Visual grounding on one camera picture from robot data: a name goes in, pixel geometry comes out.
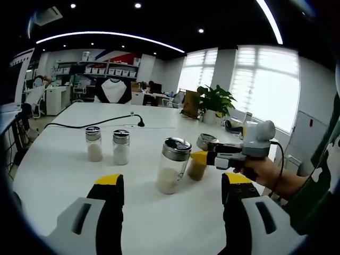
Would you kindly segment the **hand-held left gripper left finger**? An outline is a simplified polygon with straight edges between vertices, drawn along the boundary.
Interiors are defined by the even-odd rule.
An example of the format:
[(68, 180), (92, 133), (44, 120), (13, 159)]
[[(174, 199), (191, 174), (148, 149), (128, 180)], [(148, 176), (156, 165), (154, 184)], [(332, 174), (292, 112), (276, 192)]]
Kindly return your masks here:
[(57, 254), (122, 254), (122, 174), (102, 176), (57, 218), (46, 242)]

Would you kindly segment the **person's right hand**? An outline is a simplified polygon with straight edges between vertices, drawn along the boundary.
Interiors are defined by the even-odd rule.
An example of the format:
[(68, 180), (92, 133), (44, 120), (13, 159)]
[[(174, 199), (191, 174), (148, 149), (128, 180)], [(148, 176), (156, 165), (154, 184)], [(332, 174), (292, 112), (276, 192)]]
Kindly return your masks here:
[(241, 173), (244, 176), (250, 175), (250, 172), (253, 171), (254, 177), (253, 181), (258, 184), (269, 187), (271, 180), (271, 160), (268, 157), (265, 158), (253, 158), (247, 157), (243, 163), (242, 167), (236, 167), (233, 172)]

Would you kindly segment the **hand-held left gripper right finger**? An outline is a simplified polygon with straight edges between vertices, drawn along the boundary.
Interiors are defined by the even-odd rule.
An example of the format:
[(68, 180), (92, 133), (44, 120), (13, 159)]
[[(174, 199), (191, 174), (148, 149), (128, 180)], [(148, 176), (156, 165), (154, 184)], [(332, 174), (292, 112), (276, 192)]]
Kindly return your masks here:
[(300, 241), (289, 215), (242, 175), (222, 174), (222, 204), (223, 254), (289, 254)]

